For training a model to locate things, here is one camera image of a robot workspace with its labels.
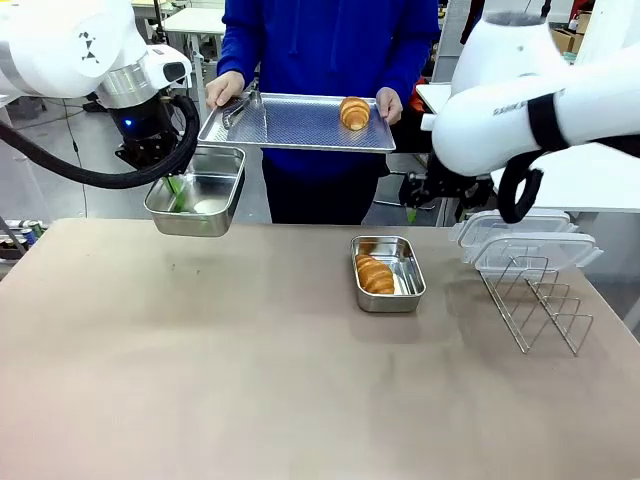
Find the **bread roll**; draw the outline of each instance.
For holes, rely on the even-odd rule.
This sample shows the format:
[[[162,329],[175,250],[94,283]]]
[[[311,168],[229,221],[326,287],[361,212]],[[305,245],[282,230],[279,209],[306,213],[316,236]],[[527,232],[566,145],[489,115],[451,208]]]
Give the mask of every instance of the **bread roll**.
[[[378,295],[394,294],[393,273],[384,263],[369,255],[358,255],[356,268],[363,290]]]
[[[340,104],[340,120],[349,130],[361,130],[371,116],[369,104],[358,97],[347,97]]]

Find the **blue hoodie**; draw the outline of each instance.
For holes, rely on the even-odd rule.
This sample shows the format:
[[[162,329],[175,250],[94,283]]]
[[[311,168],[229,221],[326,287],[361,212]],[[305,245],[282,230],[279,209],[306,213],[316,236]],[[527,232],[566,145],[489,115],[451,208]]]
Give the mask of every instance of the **blue hoodie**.
[[[391,87],[406,104],[440,32],[438,0],[226,0],[218,75],[260,90],[375,97]],[[280,168],[311,178],[373,165],[371,155],[268,150]]]

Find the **hand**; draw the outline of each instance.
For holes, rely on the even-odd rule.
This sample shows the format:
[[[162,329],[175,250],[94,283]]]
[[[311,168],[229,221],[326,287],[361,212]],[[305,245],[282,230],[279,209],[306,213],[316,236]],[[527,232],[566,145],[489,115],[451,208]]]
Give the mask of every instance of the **hand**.
[[[380,116],[384,118],[389,125],[394,125],[400,121],[402,117],[402,102],[398,93],[389,87],[382,87],[376,95],[378,102],[378,110]]]
[[[241,73],[223,73],[207,85],[207,105],[212,110],[221,107],[231,100],[231,97],[240,95],[243,90],[244,77]]]

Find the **tongs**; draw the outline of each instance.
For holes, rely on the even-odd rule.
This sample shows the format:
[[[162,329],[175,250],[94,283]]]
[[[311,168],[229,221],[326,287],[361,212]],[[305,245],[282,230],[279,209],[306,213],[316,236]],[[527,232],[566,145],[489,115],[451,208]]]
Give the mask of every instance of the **tongs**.
[[[266,112],[264,111],[264,105],[262,104],[262,96],[260,95],[259,82],[256,78],[251,84],[251,89],[249,91],[249,95],[238,101],[232,101],[229,107],[225,107],[222,111],[222,126],[226,130],[230,130],[233,126],[236,118],[244,111],[244,109],[251,103],[254,102],[256,107],[263,111],[265,116],[265,124],[266,124]]]

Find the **plastic container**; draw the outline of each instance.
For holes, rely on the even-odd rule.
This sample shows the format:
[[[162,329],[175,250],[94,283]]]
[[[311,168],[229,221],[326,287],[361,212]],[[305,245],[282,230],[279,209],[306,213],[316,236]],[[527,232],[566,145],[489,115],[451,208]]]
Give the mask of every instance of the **plastic container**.
[[[582,233],[509,233],[469,247],[464,262],[486,274],[524,270],[561,271],[584,267],[603,253],[591,235]]]
[[[507,224],[498,210],[480,212],[456,224],[449,239],[464,248],[480,246],[491,238],[507,233],[575,232],[569,215],[560,210],[533,209],[520,222]]]

